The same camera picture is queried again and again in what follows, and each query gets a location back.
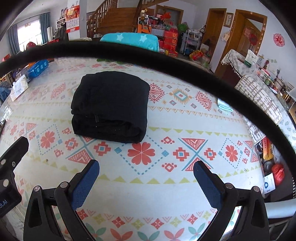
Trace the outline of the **green leafy vegetable bunch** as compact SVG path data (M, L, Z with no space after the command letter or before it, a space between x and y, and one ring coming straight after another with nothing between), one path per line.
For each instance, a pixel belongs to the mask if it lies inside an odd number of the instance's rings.
M97 58L96 61L97 61L97 62L116 63L116 64L119 64L119 65L124 65L124 64L126 64L125 62L122 62L122 61L115 61L115 60L109 60L109 59L103 59L103 58Z

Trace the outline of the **grey window curtain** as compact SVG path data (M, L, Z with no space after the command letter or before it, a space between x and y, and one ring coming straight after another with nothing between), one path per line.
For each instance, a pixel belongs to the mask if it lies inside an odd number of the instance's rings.
M41 36L43 44L48 42L47 29L50 27L50 12L40 15Z

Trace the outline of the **turquoise star towel chair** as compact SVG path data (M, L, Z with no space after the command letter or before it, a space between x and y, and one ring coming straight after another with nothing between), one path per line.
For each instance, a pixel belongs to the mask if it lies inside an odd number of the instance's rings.
M158 38L145 33L108 33L100 42L117 43L159 52Z

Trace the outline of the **red wall calendar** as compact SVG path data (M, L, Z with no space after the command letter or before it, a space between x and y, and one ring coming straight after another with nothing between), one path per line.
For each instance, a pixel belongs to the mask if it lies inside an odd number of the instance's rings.
M80 27L80 6L71 6L66 11L66 33L79 30Z

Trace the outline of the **white work glove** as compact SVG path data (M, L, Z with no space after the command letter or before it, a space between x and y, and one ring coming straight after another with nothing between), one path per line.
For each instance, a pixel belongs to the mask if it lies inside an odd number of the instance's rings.
M233 108L227 104L226 102L222 101L221 99L217 99L217 106L219 109L223 110L223 111L227 111L227 112L233 112Z

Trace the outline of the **patterned chair at right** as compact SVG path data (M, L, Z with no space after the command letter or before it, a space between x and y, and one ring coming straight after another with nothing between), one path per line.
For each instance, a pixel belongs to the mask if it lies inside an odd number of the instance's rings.
M260 107L276 125L280 123L282 119L280 109L253 78L248 75L243 75L236 84L235 89Z

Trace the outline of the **metal storage rack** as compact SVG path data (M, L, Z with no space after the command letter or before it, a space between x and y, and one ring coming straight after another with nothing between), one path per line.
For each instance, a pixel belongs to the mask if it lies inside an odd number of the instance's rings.
M183 34L180 53L189 56L194 51L198 50L201 45L203 33L200 30L188 29Z

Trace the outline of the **blue tissue pack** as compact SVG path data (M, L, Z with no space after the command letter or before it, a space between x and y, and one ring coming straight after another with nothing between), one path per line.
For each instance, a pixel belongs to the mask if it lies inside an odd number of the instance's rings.
M49 66L48 60L37 61L29 70L28 78L33 79L38 77Z

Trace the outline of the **side table with patterned cloth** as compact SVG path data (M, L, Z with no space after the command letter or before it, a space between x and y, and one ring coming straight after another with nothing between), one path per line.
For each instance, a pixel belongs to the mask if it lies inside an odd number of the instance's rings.
M220 78L230 86L235 87L244 75L255 77L258 70L257 66L254 64L248 67L244 64L244 60L243 55L231 49L220 62L224 68Z

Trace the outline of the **red plastic bag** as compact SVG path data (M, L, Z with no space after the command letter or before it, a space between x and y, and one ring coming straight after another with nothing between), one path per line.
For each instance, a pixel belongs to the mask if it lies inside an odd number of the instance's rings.
M274 164L271 168L271 172L274 177L275 185L279 186L285 178L285 171L284 171L283 164L280 164L280 163Z

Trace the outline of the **wooden staircase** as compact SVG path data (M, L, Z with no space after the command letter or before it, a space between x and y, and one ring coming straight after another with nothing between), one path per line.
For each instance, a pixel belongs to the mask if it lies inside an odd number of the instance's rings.
M140 12L162 2L132 1L131 7L120 7L118 1L103 1L89 16L87 36L94 39L107 33L133 32Z

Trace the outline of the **black pants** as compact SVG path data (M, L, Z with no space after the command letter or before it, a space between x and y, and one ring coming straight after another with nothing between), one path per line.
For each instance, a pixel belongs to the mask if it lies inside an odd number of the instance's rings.
M86 74L71 102L74 134L125 144L140 143L147 131L150 85L118 71Z

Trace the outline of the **white tissue box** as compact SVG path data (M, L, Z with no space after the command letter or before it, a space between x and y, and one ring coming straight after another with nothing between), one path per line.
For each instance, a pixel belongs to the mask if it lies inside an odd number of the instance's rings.
M22 75L16 82L13 83L13 87L10 92L10 97L12 101L15 101L22 93L24 93L29 88L27 78Z

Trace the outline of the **framed wall picture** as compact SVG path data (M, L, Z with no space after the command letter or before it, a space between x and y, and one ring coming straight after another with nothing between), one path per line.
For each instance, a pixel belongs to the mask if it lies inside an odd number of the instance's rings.
M232 25L233 17L234 17L233 13L226 13L223 26L230 28Z

